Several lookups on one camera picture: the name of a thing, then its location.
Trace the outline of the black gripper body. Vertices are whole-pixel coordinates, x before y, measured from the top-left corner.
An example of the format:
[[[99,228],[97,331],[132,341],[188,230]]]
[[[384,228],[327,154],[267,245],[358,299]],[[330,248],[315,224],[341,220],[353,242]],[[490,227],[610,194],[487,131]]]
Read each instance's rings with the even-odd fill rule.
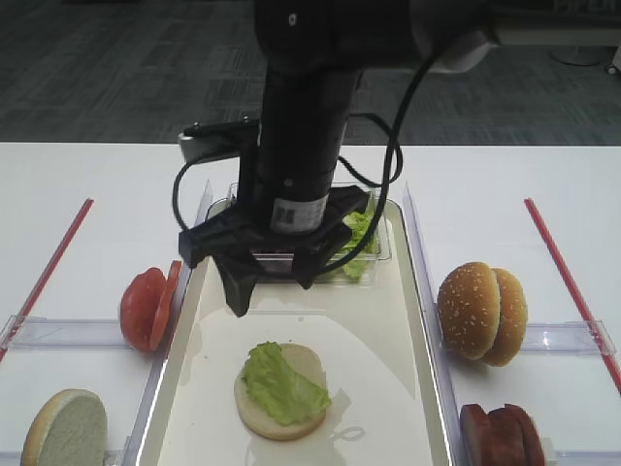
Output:
[[[180,256],[193,269],[203,259],[216,255],[251,254],[254,257],[254,250],[289,250],[294,255],[296,248],[316,248],[324,245],[340,249],[352,235],[351,230],[343,224],[343,219],[353,212],[364,214],[368,201],[369,193],[358,186],[333,187],[328,193],[319,227],[311,233],[292,235],[275,233],[257,226],[244,211],[242,204],[236,202],[222,213],[193,228],[183,227],[179,234]],[[330,271],[332,265],[340,260],[331,264],[328,261],[322,272]],[[263,265],[258,261],[257,263],[259,272],[268,272]]]

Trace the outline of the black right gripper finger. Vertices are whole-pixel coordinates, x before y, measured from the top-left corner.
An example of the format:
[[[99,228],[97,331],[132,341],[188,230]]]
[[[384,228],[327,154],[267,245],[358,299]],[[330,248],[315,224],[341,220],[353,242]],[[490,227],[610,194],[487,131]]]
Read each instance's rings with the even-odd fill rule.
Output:
[[[303,289],[309,289],[338,249],[339,247],[326,245],[316,248],[296,248],[291,264],[293,280]]]

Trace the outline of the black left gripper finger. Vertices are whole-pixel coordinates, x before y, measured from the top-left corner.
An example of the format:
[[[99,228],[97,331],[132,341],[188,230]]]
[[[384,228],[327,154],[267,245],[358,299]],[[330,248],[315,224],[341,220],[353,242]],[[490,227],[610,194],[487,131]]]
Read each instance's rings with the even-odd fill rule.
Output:
[[[226,304],[237,317],[245,316],[259,279],[259,265],[251,254],[213,257],[225,292]]]

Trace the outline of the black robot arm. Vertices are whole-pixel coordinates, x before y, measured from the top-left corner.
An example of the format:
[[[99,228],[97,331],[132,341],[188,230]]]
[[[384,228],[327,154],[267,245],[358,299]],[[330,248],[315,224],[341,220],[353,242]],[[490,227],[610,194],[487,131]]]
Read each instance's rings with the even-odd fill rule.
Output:
[[[333,178],[365,70],[415,72],[388,131],[393,152],[431,72],[470,70],[494,46],[620,42],[616,1],[258,1],[254,23],[267,61],[260,118],[203,128],[211,148],[186,159],[238,156],[236,202],[179,235],[187,266],[214,260],[237,316],[259,280],[307,288],[346,263],[339,250],[352,233],[344,220],[364,211],[369,195]]]

